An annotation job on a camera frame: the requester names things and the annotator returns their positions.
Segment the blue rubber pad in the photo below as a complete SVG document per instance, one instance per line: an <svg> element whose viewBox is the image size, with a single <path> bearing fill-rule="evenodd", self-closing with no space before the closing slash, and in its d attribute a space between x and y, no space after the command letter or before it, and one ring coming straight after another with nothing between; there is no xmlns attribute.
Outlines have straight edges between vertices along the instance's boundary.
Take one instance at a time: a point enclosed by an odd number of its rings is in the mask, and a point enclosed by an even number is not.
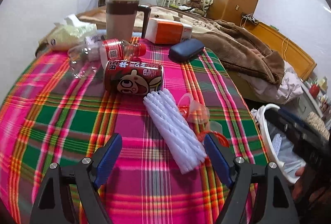
<svg viewBox="0 0 331 224"><path fill-rule="evenodd" d="M234 182L230 178L229 165L217 149L217 146L211 139L210 135L206 135L204 143L206 153L209 156L211 164L214 167L220 181L230 189Z"/></svg>
<svg viewBox="0 0 331 224"><path fill-rule="evenodd" d="M97 177L93 182L97 188L100 188L107 182L121 149L122 137L117 135L97 167Z"/></svg>

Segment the red jar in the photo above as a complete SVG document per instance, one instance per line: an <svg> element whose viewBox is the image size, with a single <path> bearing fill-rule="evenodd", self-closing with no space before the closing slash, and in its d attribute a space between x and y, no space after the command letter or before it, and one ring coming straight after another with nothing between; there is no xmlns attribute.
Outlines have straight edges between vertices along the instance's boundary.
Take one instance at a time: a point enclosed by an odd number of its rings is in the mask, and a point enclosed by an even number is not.
<svg viewBox="0 0 331 224"><path fill-rule="evenodd" d="M317 84L312 85L309 89L309 93L312 95L314 99L316 99L317 95L319 94L320 87Z"/></svg>

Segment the yellow headboard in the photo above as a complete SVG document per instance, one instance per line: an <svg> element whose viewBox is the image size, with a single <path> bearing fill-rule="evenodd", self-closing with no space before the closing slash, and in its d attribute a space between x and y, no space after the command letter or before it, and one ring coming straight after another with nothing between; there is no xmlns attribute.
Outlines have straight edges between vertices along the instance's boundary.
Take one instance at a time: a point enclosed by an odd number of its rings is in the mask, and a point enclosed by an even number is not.
<svg viewBox="0 0 331 224"><path fill-rule="evenodd" d="M259 22L258 25L253 25L247 22L245 24L245 29L254 34L262 42L267 44L271 49L278 51L279 54L282 55L284 60L286 58L286 61L293 66L298 77L300 77L302 80L307 80L311 72L316 67L317 63L296 43L292 42L291 40L288 40L286 36L282 35L275 29L267 26L266 24Z"/></svg>

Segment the plastic bottle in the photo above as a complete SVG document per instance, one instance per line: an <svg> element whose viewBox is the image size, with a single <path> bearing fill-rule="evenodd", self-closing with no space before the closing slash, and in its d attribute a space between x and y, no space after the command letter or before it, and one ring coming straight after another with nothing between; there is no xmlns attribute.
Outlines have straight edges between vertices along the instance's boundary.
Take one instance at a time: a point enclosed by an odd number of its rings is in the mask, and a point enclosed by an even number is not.
<svg viewBox="0 0 331 224"><path fill-rule="evenodd" d="M97 72L100 63L106 67L109 60L127 60L145 55L144 44L130 44L125 40L110 39L85 42L68 51L70 70L76 78Z"/></svg>

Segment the metal bolt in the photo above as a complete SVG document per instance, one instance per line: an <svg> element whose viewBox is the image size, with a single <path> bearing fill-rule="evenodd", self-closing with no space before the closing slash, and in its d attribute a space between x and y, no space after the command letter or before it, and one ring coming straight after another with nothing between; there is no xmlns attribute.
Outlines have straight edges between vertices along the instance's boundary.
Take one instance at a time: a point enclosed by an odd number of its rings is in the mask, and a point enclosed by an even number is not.
<svg viewBox="0 0 331 224"><path fill-rule="evenodd" d="M277 164L274 163L274 162L270 162L269 166L270 166L271 169L276 169L277 168Z"/></svg>
<svg viewBox="0 0 331 224"><path fill-rule="evenodd" d="M55 162L53 162L53 163L51 163L51 165L49 166L49 168L55 169L57 166L58 166L58 164L55 163Z"/></svg>
<svg viewBox="0 0 331 224"><path fill-rule="evenodd" d="M242 157L236 157L236 162L238 162L238 163L244 163L244 158L242 158Z"/></svg>
<svg viewBox="0 0 331 224"><path fill-rule="evenodd" d="M91 158L83 158L82 163L83 164L89 164L91 162Z"/></svg>

